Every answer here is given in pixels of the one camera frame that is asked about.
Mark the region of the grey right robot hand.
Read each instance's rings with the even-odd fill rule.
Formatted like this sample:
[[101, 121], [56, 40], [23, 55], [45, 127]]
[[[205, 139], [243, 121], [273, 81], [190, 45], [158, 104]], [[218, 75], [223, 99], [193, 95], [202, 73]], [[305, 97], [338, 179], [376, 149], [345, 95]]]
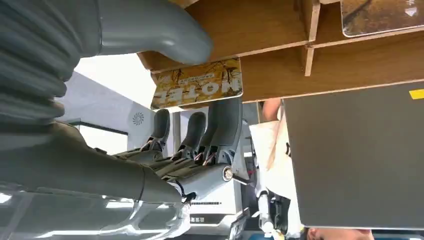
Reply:
[[55, 98], [82, 58], [154, 51], [205, 63], [213, 42], [167, 0], [3, 0], [0, 3], [0, 181], [26, 190], [177, 203], [151, 168], [92, 149]]

